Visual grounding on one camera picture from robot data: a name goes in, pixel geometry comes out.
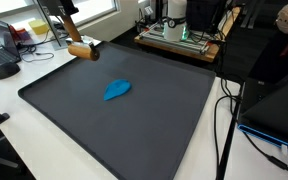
black tray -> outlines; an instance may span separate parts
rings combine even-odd
[[[74,60],[19,90],[119,179],[173,179],[215,73],[102,42],[101,57]],[[104,101],[106,86],[132,89]]]

blue object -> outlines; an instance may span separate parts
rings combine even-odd
[[[107,87],[104,94],[104,101],[108,101],[115,97],[125,94],[131,89],[131,83],[125,79],[117,79],[111,82]]]

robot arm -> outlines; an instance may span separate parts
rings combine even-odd
[[[78,12],[78,9],[74,7],[71,0],[37,0],[37,2],[45,14],[60,16],[62,18],[64,27],[73,40],[73,42],[68,45],[68,52],[70,54],[93,61],[96,61],[99,58],[100,54],[95,49],[94,44],[86,44],[89,47],[85,47],[85,44],[82,41],[81,35],[71,18],[72,14]]]

computer mouse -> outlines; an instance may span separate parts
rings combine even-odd
[[[20,71],[20,67],[13,62],[0,65],[0,80],[13,76]]]

white table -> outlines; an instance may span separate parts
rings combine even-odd
[[[249,136],[253,142],[265,153],[282,160],[281,149]],[[237,128],[234,131],[229,159],[225,173],[225,180],[288,180],[288,172],[269,162],[247,140],[244,134]]]
[[[49,44],[37,49],[37,52],[50,51],[53,50]],[[18,74],[0,80],[0,113],[5,112],[11,116],[0,124],[0,129],[36,179],[116,179],[60,128],[17,94],[20,88],[73,58],[66,49],[53,53],[55,57],[52,60],[20,62],[21,71]],[[229,82],[228,86],[233,94],[237,94],[238,84]],[[216,100],[223,95],[220,79],[216,78],[175,179],[215,179],[213,113]],[[221,157],[231,122],[229,100],[221,101],[217,111]]]

